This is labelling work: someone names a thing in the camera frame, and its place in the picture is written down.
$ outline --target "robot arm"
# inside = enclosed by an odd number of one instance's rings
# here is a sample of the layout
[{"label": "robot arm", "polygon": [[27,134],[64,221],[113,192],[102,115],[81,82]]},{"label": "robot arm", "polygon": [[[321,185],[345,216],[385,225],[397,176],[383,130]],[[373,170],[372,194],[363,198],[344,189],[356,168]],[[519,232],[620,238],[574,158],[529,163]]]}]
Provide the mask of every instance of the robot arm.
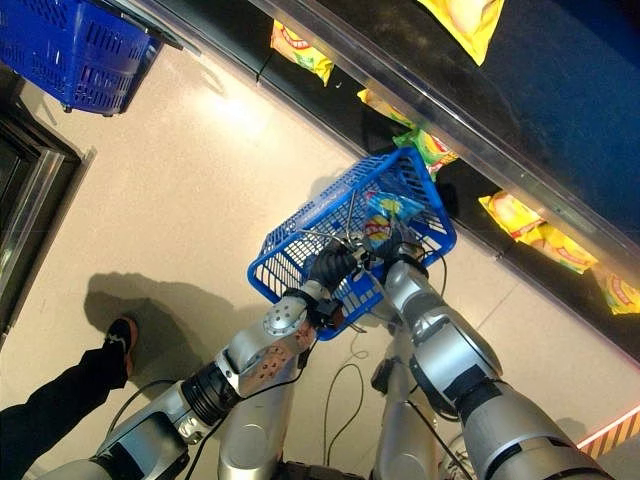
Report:
[{"label": "robot arm", "polygon": [[67,464],[44,478],[174,478],[188,463],[187,444],[198,443],[236,404],[259,393],[310,348],[316,329],[339,314],[341,305],[329,295],[355,266],[349,252],[330,244],[314,262],[309,280],[238,332],[213,362],[110,432],[89,461]]},{"label": "robot arm", "polygon": [[389,268],[385,289],[411,332],[413,376],[436,412],[462,421],[479,479],[610,478],[538,406],[500,380],[489,344],[409,256]]}]

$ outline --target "shoe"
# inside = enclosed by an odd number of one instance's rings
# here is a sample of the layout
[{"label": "shoe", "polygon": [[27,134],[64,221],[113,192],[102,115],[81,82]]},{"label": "shoe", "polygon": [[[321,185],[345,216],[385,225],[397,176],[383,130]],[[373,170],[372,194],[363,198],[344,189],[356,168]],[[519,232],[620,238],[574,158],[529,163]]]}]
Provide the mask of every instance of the shoe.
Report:
[{"label": "shoe", "polygon": [[138,341],[138,325],[136,322],[127,317],[120,317],[111,324],[107,335],[104,338],[105,345],[112,345],[114,343],[122,346],[122,353],[124,355],[124,364],[127,369],[127,378],[131,376],[133,372],[133,360],[131,358],[131,351]]}]

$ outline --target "blue basket on floor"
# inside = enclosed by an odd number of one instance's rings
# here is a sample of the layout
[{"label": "blue basket on floor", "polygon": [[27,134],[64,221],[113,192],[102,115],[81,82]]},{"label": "blue basket on floor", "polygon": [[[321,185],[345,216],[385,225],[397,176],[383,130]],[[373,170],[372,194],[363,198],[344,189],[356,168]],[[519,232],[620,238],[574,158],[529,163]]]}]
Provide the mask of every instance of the blue basket on floor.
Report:
[{"label": "blue basket on floor", "polygon": [[[371,190],[403,195],[427,207],[409,223],[428,252],[422,260],[425,267],[453,248],[455,230],[420,154],[414,148],[401,148],[389,155],[360,160],[267,235],[258,258],[247,272],[251,285],[274,303],[287,288],[300,287],[308,274],[309,262],[306,260],[317,255],[331,241],[300,230],[343,236],[351,198],[356,192],[351,230],[357,231],[368,216],[361,193]],[[368,275],[345,279],[333,296],[344,303],[345,322],[338,330],[319,330],[320,340],[335,337],[382,299],[382,293]]]},{"label": "blue basket on floor", "polygon": [[90,2],[0,2],[0,60],[67,109],[123,111],[161,45]]}]

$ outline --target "snack package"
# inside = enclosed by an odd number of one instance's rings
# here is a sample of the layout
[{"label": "snack package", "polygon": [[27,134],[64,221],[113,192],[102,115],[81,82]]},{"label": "snack package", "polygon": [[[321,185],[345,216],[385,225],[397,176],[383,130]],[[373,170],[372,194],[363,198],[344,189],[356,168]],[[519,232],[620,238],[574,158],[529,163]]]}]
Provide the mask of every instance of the snack package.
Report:
[{"label": "snack package", "polygon": [[391,239],[391,221],[384,215],[373,215],[365,222],[363,233],[367,250],[378,252]]},{"label": "snack package", "polygon": [[529,230],[518,240],[580,274],[598,263],[593,255],[548,223]]},{"label": "snack package", "polygon": [[407,224],[415,215],[424,210],[424,205],[402,195],[368,191],[368,218],[363,228],[365,248],[377,256],[386,258],[389,249],[403,241],[415,242]]},{"label": "snack package", "polygon": [[418,0],[482,65],[504,0]]},{"label": "snack package", "polygon": [[424,205],[394,193],[369,191],[364,194],[367,206],[388,219],[407,223],[411,217],[424,210]]},{"label": "snack package", "polygon": [[458,158],[458,155],[452,152],[449,147],[424,130],[416,129],[404,135],[393,137],[393,142],[398,147],[415,146],[434,181],[438,170]]},{"label": "snack package", "polygon": [[500,228],[515,240],[544,222],[540,215],[505,191],[481,197],[478,201]]},{"label": "snack package", "polygon": [[640,291],[600,264],[591,269],[614,315],[640,313]]},{"label": "snack package", "polygon": [[318,75],[327,86],[333,62],[277,20],[273,21],[271,48]]},{"label": "snack package", "polygon": [[402,125],[405,125],[409,128],[415,127],[413,122],[405,117],[404,114],[400,113],[400,111],[389,105],[368,88],[360,90],[358,92],[358,98],[362,101],[362,103],[364,103],[365,105],[369,105],[381,115],[384,115],[391,120],[395,120],[396,122],[401,123]]}]

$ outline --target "black pants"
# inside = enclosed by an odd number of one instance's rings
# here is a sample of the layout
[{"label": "black pants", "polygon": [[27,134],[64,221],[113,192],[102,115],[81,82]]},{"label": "black pants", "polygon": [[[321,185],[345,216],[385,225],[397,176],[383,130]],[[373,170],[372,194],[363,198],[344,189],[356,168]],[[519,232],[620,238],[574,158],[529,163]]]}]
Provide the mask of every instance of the black pants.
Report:
[{"label": "black pants", "polygon": [[127,381],[120,344],[84,353],[80,363],[0,412],[0,478],[19,480],[35,460]]}]

